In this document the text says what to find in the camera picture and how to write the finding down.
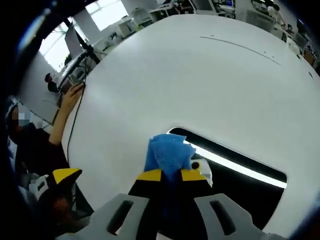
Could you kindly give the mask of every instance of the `person's arm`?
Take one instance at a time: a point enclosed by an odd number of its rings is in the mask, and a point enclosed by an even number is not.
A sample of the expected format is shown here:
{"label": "person's arm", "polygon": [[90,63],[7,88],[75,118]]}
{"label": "person's arm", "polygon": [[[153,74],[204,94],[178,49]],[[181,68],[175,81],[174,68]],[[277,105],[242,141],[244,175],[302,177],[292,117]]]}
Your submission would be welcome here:
{"label": "person's arm", "polygon": [[64,95],[61,108],[55,118],[53,129],[49,137],[49,142],[58,146],[61,143],[61,139],[64,133],[66,121],[69,114],[74,109],[77,101],[84,92],[84,84],[78,84],[70,87],[68,92]]}

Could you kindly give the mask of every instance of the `round table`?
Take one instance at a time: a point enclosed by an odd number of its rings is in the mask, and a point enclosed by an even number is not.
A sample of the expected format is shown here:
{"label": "round table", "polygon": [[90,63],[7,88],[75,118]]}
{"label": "round table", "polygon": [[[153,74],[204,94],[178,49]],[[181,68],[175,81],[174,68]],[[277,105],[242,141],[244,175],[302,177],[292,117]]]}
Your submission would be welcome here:
{"label": "round table", "polygon": [[288,237],[320,189],[319,103],[319,76],[270,33],[230,18],[170,16],[89,74],[69,163],[83,170],[77,184],[96,210],[128,193],[150,137],[182,126],[287,174],[264,231]]}

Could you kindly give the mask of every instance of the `person sitting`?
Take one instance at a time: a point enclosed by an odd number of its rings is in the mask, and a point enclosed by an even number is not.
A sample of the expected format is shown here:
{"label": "person sitting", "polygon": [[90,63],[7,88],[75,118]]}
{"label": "person sitting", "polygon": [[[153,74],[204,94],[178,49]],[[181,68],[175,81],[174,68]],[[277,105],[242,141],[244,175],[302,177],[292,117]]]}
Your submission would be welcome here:
{"label": "person sitting", "polygon": [[293,28],[292,28],[292,26],[290,24],[288,24],[288,26],[287,26],[285,31],[290,35],[294,34]]}
{"label": "person sitting", "polygon": [[181,3],[178,5],[178,10],[180,12],[180,14],[193,14],[194,13],[194,9],[191,5],[191,3],[189,2],[189,0],[183,0],[181,1]]}
{"label": "person sitting", "polygon": [[52,173],[56,169],[69,168],[62,145],[67,118],[83,93],[84,84],[69,89],[62,99],[61,107],[55,118],[52,132],[48,134],[33,123],[22,125],[19,121],[19,108],[14,105],[8,112],[6,125],[9,138],[17,145],[14,171],[17,182],[25,173],[39,176]]}
{"label": "person sitting", "polygon": [[277,4],[274,4],[273,6],[268,6],[267,10],[268,10],[270,17],[275,19],[277,24],[279,24],[282,27],[286,26],[285,19],[282,16],[282,14],[280,12],[280,7]]}
{"label": "person sitting", "polygon": [[59,89],[57,87],[57,84],[53,81],[53,78],[51,76],[50,73],[48,73],[47,75],[45,75],[44,77],[44,81],[46,83],[48,83],[48,90],[50,92],[53,92],[53,93],[58,93],[59,92]]}

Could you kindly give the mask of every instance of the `blue towel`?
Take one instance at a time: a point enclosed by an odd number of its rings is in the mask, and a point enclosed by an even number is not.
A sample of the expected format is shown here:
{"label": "blue towel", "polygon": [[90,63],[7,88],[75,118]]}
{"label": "blue towel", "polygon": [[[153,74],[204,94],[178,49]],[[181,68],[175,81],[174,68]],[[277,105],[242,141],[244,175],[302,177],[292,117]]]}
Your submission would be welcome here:
{"label": "blue towel", "polygon": [[144,171],[160,168],[170,182],[180,169],[191,169],[190,159],[196,150],[185,144],[185,136],[160,134],[149,140]]}

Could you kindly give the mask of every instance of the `computer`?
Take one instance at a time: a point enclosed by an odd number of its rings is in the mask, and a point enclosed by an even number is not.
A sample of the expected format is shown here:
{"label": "computer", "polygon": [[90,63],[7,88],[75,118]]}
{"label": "computer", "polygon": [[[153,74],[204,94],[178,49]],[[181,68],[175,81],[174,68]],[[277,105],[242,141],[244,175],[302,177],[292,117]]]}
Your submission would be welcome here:
{"label": "computer", "polygon": [[304,24],[303,21],[301,21],[300,19],[298,19],[296,21],[296,27],[298,28],[298,33],[302,36],[304,36],[306,34],[307,28]]}
{"label": "computer", "polygon": [[66,46],[69,49],[72,59],[76,59],[84,52],[84,49],[80,45],[77,32],[73,23],[71,23],[71,25],[69,26],[68,31],[65,34],[64,40]]}
{"label": "computer", "polygon": [[214,8],[214,4],[210,4],[209,0],[191,0],[191,3],[195,7],[196,10],[204,10],[204,11],[216,11]]}

